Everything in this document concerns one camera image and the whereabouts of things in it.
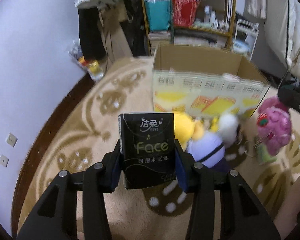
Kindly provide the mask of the plastic bag with toys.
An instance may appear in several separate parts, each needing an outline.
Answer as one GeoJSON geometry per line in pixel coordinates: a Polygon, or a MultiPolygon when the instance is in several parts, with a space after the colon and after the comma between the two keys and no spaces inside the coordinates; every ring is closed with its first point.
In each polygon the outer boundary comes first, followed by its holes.
{"type": "Polygon", "coordinates": [[[88,73],[95,83],[98,83],[104,77],[105,68],[97,60],[86,60],[84,58],[79,40],[73,40],[68,54],[72,61],[88,73]]]}

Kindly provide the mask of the pink bear plush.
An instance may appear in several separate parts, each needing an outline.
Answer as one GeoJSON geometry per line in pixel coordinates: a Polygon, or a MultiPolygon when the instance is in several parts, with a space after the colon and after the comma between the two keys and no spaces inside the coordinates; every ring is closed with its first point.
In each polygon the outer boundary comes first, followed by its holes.
{"type": "Polygon", "coordinates": [[[268,154],[276,156],[290,142],[292,136],[288,107],[277,96],[272,96],[264,100],[257,111],[258,138],[265,144],[268,154]]]}

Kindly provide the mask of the white rolling cart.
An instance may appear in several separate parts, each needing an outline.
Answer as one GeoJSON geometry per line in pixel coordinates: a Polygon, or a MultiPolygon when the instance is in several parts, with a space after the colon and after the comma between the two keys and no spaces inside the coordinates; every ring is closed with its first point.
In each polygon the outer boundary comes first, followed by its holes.
{"type": "Polygon", "coordinates": [[[258,34],[258,23],[251,23],[249,21],[239,19],[236,24],[234,38],[232,40],[232,51],[245,56],[250,61],[253,57],[258,34]]]}

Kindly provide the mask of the black hanging garment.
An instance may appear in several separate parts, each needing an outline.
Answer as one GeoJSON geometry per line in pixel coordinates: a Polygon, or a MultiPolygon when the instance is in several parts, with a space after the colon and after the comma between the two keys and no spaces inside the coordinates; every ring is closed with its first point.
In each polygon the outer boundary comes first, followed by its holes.
{"type": "Polygon", "coordinates": [[[84,58],[87,61],[104,59],[106,50],[98,28],[98,9],[78,9],[78,18],[79,40],[84,58]]]}

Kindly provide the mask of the cardboard box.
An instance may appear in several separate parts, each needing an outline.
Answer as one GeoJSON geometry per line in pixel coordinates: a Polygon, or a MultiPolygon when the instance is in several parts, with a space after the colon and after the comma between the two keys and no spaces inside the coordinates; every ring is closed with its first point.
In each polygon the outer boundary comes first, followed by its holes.
{"type": "Polygon", "coordinates": [[[185,112],[214,118],[224,113],[249,119],[269,83],[245,56],[225,49],[162,44],[154,53],[156,112],[185,112]]]}

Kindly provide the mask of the cream office chair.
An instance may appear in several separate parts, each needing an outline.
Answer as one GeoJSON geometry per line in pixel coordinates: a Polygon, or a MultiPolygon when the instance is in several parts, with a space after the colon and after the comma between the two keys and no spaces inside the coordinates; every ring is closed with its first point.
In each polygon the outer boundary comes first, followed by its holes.
{"type": "Polygon", "coordinates": [[[300,3],[267,0],[265,33],[268,45],[291,74],[300,79],[300,3]]]}

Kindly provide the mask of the purple white plush doll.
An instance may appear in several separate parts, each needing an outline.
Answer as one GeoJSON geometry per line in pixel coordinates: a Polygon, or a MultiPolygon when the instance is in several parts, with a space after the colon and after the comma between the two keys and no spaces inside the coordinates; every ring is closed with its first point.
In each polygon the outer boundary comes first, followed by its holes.
{"type": "Polygon", "coordinates": [[[228,172],[225,151],[236,142],[239,131],[239,117],[231,113],[222,114],[211,120],[210,128],[202,138],[187,143],[186,152],[208,168],[228,172]]]}

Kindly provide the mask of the wall socket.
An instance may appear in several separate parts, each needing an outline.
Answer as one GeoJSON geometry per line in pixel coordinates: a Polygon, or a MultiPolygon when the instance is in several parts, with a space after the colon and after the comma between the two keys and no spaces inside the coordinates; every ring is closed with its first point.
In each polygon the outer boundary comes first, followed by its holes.
{"type": "Polygon", "coordinates": [[[3,154],[0,155],[0,165],[2,165],[3,167],[7,167],[8,162],[9,159],[6,156],[4,156],[3,154]]]}
{"type": "Polygon", "coordinates": [[[6,142],[12,147],[15,146],[17,140],[18,140],[18,138],[15,135],[13,135],[12,133],[9,133],[9,135],[6,138],[6,142]]]}

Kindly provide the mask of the yellow dog plush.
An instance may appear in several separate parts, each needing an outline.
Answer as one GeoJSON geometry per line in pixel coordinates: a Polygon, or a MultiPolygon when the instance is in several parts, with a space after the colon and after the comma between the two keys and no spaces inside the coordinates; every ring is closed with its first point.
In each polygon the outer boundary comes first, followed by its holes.
{"type": "Polygon", "coordinates": [[[186,113],[174,112],[174,137],[181,148],[189,153],[206,156],[224,145],[215,133],[205,132],[203,123],[186,113]]]}

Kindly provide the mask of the stack of books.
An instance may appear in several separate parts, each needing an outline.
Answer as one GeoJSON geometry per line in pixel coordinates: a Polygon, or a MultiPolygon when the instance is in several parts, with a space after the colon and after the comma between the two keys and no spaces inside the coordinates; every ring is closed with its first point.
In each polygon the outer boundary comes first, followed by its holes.
{"type": "Polygon", "coordinates": [[[148,35],[148,40],[151,47],[156,48],[159,44],[169,44],[171,41],[170,31],[156,31],[150,32],[148,35]]]}

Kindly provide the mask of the teal bag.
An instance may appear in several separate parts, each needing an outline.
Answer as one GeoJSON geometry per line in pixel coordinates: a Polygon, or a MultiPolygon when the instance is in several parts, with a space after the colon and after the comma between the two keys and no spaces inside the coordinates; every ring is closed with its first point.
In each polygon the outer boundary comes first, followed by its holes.
{"type": "Polygon", "coordinates": [[[143,0],[150,31],[167,31],[170,27],[170,0],[143,0]]]}

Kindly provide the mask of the red gift bag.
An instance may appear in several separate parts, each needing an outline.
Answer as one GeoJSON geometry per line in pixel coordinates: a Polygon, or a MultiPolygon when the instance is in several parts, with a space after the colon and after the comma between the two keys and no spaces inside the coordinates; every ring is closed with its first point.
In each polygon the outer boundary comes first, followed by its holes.
{"type": "Polygon", "coordinates": [[[191,27],[194,23],[200,0],[172,0],[173,24],[177,27],[191,27]]]}

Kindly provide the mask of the beige patterned rug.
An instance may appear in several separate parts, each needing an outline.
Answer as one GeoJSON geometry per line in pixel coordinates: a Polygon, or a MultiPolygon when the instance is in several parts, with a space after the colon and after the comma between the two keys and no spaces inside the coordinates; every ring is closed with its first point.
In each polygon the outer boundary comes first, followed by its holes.
{"type": "MultiPolygon", "coordinates": [[[[19,218],[25,222],[35,203],[61,170],[86,170],[111,152],[118,139],[118,116],[153,110],[151,57],[116,61],[105,77],[72,111],[45,151],[31,181],[19,218]]],[[[244,124],[245,138],[225,155],[275,217],[290,187],[300,176],[300,115],[291,112],[293,134],[277,160],[261,164],[254,152],[245,153],[255,136],[256,121],[244,124]]],[[[193,196],[176,183],[144,190],[127,190],[120,181],[115,192],[104,195],[113,239],[184,239],[193,196]]]]}

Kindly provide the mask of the wooden bookshelf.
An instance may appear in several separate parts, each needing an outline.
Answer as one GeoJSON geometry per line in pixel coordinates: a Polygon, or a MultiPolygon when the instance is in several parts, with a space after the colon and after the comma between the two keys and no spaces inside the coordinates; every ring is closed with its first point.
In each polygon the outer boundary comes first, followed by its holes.
{"type": "Polygon", "coordinates": [[[230,49],[236,0],[142,0],[147,46],[207,45],[230,49]]]}

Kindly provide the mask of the beige coat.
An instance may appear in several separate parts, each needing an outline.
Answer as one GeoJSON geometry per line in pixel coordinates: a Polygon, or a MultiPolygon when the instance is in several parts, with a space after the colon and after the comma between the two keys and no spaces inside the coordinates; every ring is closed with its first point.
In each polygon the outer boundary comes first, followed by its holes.
{"type": "Polygon", "coordinates": [[[105,7],[99,11],[98,15],[100,17],[98,27],[110,62],[113,63],[121,58],[132,57],[132,51],[120,24],[128,20],[124,2],[119,1],[115,5],[105,7]]]}

